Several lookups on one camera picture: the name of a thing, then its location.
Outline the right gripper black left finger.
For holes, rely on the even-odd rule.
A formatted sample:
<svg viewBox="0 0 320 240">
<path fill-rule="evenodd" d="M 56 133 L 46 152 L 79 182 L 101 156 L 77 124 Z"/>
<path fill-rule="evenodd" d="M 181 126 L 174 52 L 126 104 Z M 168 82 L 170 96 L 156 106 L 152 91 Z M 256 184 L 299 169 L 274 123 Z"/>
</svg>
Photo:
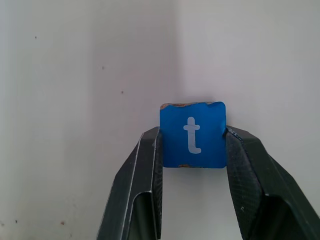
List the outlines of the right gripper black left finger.
<svg viewBox="0 0 320 240">
<path fill-rule="evenodd" d="M 159 127 L 144 132 L 114 177 L 96 240 L 160 240 L 163 158 Z"/>
</svg>

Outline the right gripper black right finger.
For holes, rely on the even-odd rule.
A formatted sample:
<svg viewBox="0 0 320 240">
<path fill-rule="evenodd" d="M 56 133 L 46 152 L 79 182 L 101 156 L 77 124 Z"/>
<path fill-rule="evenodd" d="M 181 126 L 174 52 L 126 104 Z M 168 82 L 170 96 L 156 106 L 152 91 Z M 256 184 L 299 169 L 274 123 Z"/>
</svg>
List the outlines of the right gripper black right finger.
<svg viewBox="0 0 320 240">
<path fill-rule="evenodd" d="M 227 177 L 242 240 L 320 240 L 320 217 L 259 138 L 228 126 Z"/>
</svg>

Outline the blue letter tile t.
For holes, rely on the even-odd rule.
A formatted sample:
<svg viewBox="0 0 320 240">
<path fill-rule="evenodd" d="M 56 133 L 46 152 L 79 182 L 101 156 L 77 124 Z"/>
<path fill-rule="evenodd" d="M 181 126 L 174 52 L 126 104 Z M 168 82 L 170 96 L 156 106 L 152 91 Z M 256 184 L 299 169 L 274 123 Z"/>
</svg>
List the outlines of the blue letter tile t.
<svg viewBox="0 0 320 240">
<path fill-rule="evenodd" d="M 165 168 L 226 167 L 223 102 L 166 103 L 160 107 L 159 120 Z"/>
</svg>

